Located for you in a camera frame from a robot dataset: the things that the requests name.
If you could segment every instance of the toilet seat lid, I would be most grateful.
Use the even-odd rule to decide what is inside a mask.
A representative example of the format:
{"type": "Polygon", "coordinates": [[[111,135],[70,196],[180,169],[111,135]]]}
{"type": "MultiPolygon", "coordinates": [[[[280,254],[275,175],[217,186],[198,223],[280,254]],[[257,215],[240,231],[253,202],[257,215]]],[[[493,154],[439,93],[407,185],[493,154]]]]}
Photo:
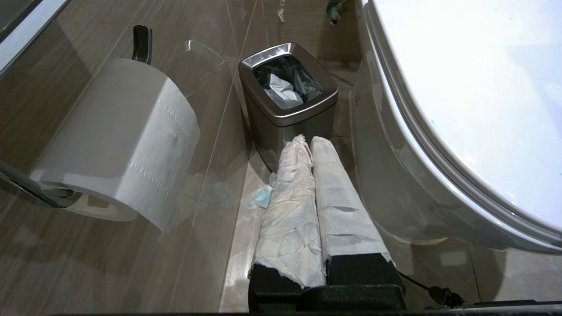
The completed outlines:
{"type": "Polygon", "coordinates": [[[420,144],[490,212],[560,241],[562,2],[371,1],[420,144]]]}

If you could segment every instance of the toilet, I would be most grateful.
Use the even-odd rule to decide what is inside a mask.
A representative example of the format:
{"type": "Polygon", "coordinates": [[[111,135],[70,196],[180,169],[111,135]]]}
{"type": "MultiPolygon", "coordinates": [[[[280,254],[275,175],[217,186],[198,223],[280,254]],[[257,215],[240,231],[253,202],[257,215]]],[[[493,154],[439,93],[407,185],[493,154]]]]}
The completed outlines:
{"type": "Polygon", "coordinates": [[[356,0],[361,198],[402,242],[562,253],[562,3],[356,0]]]}

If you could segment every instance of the floor tile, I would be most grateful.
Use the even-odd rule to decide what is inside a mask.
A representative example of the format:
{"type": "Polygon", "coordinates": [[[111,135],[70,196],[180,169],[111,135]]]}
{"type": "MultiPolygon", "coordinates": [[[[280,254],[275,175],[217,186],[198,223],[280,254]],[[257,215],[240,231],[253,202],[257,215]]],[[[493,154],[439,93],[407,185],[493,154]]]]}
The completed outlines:
{"type": "Polygon", "coordinates": [[[482,301],[562,300],[562,256],[472,246],[482,301]]]}
{"type": "Polygon", "coordinates": [[[219,312],[248,311],[248,271],[250,270],[261,221],[265,210],[248,209],[247,201],[252,193],[269,182],[271,172],[257,153],[255,147],[250,153],[246,180],[242,191],[242,202],[234,230],[230,259],[226,270],[223,296],[219,312]]]}
{"type": "Polygon", "coordinates": [[[351,136],[349,94],[357,79],[359,63],[325,60],[321,60],[320,63],[332,75],[339,89],[332,135],[349,137],[351,136]]]}
{"type": "MultiPolygon", "coordinates": [[[[473,272],[470,245],[448,239],[436,245],[416,246],[394,240],[380,231],[398,271],[426,286],[448,287],[459,294],[465,304],[480,301],[473,272]]],[[[408,310],[439,308],[427,291],[403,279],[408,310]]]]}
{"type": "Polygon", "coordinates": [[[357,190],[357,179],[355,177],[355,164],[353,163],[351,137],[332,136],[332,144],[338,153],[339,160],[342,162],[353,187],[357,190]]]}

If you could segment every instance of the trash can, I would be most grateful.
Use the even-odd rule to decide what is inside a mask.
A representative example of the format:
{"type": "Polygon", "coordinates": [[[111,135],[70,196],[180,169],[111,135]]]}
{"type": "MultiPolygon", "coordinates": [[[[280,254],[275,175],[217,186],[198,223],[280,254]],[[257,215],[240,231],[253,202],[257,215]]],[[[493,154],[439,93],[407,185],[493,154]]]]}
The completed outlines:
{"type": "Polygon", "coordinates": [[[272,171],[284,141],[303,134],[330,139],[338,86],[304,48],[281,44],[238,64],[253,141],[272,171]]]}

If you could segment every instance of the chrome toilet paper holder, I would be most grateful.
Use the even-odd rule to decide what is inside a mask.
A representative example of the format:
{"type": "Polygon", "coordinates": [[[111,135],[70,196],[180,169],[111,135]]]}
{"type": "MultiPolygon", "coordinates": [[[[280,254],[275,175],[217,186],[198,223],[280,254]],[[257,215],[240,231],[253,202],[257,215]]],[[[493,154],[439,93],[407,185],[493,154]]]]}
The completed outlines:
{"type": "MultiPolygon", "coordinates": [[[[133,27],[133,60],[150,65],[152,60],[152,29],[144,25],[133,27]]],[[[82,193],[52,182],[38,183],[0,159],[0,189],[31,204],[66,208],[82,193]]]]}

